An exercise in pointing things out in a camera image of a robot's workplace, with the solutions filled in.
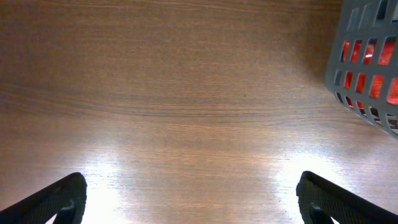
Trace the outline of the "grey plastic basket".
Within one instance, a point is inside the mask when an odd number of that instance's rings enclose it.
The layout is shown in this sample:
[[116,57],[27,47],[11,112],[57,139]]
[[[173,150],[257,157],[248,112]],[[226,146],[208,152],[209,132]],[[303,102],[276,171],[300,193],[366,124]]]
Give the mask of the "grey plastic basket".
[[325,83],[347,110],[397,137],[397,0],[343,2]]

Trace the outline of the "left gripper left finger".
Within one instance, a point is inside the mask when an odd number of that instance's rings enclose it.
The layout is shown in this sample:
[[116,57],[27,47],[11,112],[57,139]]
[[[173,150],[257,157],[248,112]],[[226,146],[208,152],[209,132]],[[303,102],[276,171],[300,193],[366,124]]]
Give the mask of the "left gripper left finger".
[[86,205],[87,183],[74,172],[20,202],[1,210],[3,224],[54,223],[80,224]]

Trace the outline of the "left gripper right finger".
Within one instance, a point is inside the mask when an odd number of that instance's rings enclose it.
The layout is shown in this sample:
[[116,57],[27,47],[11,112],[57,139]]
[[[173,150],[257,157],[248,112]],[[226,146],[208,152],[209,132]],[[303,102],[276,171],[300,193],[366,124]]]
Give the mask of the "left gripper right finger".
[[311,223],[397,223],[397,215],[305,171],[296,187],[303,222]]

